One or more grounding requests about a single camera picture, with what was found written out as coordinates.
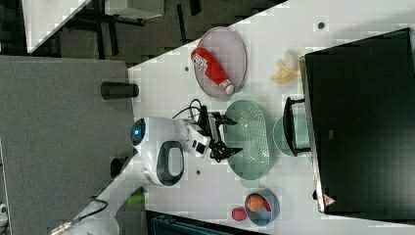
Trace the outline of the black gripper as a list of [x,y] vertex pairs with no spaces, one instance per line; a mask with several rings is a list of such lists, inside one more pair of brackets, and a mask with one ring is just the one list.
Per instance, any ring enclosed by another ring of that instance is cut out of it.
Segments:
[[209,112],[206,106],[200,107],[200,114],[197,120],[198,126],[210,137],[210,157],[220,163],[222,160],[240,153],[242,148],[229,148],[222,141],[219,131],[220,125],[236,125],[237,121],[222,115],[220,112]]

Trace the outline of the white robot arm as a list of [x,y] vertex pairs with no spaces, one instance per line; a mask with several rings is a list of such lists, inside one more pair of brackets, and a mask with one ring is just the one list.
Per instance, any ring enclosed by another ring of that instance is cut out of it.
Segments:
[[74,219],[52,229],[48,235],[119,235],[118,210],[145,185],[173,186],[184,174],[184,155],[205,155],[217,162],[241,150],[222,141],[219,127],[237,122],[219,112],[198,108],[197,118],[142,117],[130,132],[137,153],[126,161],[112,182]]

